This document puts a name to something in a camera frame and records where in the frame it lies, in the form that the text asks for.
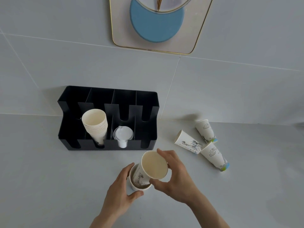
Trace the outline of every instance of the wall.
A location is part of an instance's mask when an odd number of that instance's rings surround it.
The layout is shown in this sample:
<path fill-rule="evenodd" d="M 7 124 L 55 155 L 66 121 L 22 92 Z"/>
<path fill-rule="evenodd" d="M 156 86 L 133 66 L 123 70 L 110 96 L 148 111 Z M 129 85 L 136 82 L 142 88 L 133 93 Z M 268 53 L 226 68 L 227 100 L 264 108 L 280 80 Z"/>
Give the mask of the wall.
<path fill-rule="evenodd" d="M 213 0 L 193 53 L 123 49 L 108 0 L 1 0 L 0 113 L 61 115 L 66 85 L 157 91 L 158 117 L 304 121 L 304 0 Z"/>

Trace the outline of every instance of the countertop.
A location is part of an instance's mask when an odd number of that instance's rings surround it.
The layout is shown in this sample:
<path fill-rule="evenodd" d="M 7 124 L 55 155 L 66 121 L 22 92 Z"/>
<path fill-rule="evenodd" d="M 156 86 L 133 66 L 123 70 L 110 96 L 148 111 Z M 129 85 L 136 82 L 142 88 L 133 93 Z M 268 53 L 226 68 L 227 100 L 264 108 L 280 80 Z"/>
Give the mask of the countertop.
<path fill-rule="evenodd" d="M 123 167 L 145 151 L 68 151 L 61 117 L 0 115 L 1 227 L 89 227 Z M 174 149 L 231 228 L 304 227 L 304 136 L 293 126 L 211 122 L 230 167 L 175 144 L 195 122 L 158 121 L 156 148 Z M 170 179 L 171 172 L 165 177 Z M 113 227 L 199 227 L 192 211 L 151 187 Z"/>

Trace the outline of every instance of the black organizer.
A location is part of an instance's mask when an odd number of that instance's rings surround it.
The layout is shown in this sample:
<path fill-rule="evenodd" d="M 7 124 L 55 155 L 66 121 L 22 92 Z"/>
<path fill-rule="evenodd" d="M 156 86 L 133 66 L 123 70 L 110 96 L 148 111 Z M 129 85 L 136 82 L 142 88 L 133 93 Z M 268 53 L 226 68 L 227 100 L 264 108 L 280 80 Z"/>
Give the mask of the black organizer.
<path fill-rule="evenodd" d="M 63 111 L 58 138 L 68 150 L 152 150 L 157 139 L 156 92 L 67 86 L 58 103 Z M 90 109 L 107 115 L 108 131 L 103 146 L 98 146 L 82 124 L 81 116 Z M 126 148 L 113 137 L 118 126 L 134 131 Z"/>

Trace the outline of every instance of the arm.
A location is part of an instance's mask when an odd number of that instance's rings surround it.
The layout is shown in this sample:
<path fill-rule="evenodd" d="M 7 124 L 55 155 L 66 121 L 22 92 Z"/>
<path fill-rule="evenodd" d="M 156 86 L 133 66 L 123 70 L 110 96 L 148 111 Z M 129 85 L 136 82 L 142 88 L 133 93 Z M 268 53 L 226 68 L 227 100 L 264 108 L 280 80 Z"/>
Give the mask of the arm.
<path fill-rule="evenodd" d="M 127 195 L 126 179 L 133 166 L 134 163 L 123 168 L 110 186 L 101 212 L 93 220 L 90 228 L 111 228 L 114 222 L 127 211 L 132 202 L 143 195 L 143 191 L 136 191 Z"/>
<path fill-rule="evenodd" d="M 176 201 L 187 204 L 202 228 L 229 228 L 206 196 L 196 187 L 175 151 L 157 149 L 157 152 L 167 161 L 172 169 L 172 176 L 169 182 L 151 179 L 150 183 L 154 185 L 154 188 Z"/>

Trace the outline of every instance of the cup lid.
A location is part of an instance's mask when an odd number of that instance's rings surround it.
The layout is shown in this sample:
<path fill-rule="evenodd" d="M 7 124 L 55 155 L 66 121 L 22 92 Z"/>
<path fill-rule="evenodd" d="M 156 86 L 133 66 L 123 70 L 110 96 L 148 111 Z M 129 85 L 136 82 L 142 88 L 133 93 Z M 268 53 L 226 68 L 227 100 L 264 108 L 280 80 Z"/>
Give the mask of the cup lid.
<path fill-rule="evenodd" d="M 114 131 L 114 137 L 117 140 L 130 140 L 133 138 L 133 130 L 128 126 L 119 126 Z"/>

